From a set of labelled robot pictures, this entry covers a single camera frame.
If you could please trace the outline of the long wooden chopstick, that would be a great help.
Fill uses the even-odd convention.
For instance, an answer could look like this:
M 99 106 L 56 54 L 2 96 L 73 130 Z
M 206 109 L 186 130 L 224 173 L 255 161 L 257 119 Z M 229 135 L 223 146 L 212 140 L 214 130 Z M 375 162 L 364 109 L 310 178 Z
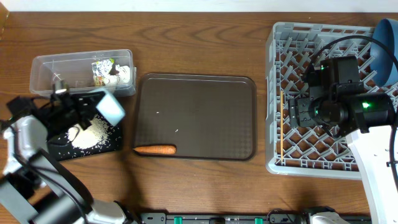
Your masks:
M 284 91 L 280 89 L 280 164 L 284 163 Z

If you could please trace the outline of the light blue bowl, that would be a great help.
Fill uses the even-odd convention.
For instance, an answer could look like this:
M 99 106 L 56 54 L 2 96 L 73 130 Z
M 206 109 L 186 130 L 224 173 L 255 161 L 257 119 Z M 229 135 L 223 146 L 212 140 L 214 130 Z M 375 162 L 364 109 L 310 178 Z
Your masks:
M 101 115 L 113 126 L 119 124 L 119 122 L 125 117 L 126 113 L 119 101 L 114 95 L 108 91 L 107 88 L 97 88 L 90 93 L 104 93 L 104 96 L 96 105 L 96 109 Z

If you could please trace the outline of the yellow green snack wrapper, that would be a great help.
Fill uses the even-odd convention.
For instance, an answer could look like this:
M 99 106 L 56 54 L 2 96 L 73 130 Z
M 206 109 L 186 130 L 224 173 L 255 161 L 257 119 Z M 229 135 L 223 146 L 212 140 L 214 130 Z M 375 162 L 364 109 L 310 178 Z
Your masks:
M 113 58 L 99 60 L 91 64 L 94 86 L 106 86 L 110 82 L 109 77 L 113 65 Z

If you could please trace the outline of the white napkin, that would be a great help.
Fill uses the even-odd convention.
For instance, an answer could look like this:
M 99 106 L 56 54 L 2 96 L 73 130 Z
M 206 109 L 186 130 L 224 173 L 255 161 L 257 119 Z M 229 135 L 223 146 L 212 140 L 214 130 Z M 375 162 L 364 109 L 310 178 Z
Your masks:
M 110 72 L 105 75 L 104 83 L 106 86 L 125 85 L 131 80 L 130 68 L 120 65 L 114 65 Z

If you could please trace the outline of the large blue plate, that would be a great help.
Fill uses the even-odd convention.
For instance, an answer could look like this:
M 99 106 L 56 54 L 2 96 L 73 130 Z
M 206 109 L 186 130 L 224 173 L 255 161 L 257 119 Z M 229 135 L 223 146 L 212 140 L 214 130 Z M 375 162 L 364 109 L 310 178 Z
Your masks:
M 373 32 L 373 39 L 385 45 L 397 58 L 397 20 L 382 19 Z M 377 86 L 389 86 L 397 83 L 397 69 L 389 54 L 379 45 L 371 44 L 371 70 L 377 73 L 373 82 Z

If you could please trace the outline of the orange carrot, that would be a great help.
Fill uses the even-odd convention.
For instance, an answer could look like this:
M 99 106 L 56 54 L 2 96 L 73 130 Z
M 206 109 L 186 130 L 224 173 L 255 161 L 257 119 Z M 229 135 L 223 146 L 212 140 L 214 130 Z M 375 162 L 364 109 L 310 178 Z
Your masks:
M 141 154 L 173 155 L 177 152 L 177 148 L 172 145 L 139 146 L 135 147 L 134 151 Z

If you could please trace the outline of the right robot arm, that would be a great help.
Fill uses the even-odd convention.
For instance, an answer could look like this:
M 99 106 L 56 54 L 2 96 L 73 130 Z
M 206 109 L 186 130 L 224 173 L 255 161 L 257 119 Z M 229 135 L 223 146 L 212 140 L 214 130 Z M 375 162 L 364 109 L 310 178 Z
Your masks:
M 309 65 L 308 96 L 289 100 L 290 127 L 321 127 L 344 138 L 361 175 L 373 223 L 397 223 L 396 115 L 390 96 L 368 93 L 356 57 Z

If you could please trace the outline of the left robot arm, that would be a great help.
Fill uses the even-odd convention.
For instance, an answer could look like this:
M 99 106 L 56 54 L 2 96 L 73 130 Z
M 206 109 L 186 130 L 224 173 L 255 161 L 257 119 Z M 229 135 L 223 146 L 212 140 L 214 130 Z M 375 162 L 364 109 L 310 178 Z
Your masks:
M 132 223 L 119 202 L 95 200 L 84 184 L 52 157 L 52 139 L 75 124 L 90 125 L 96 114 L 117 125 L 125 111 L 107 90 L 53 93 L 37 107 L 34 98 L 7 103 L 12 118 L 1 121 L 7 164 L 1 177 L 1 205 L 19 223 Z

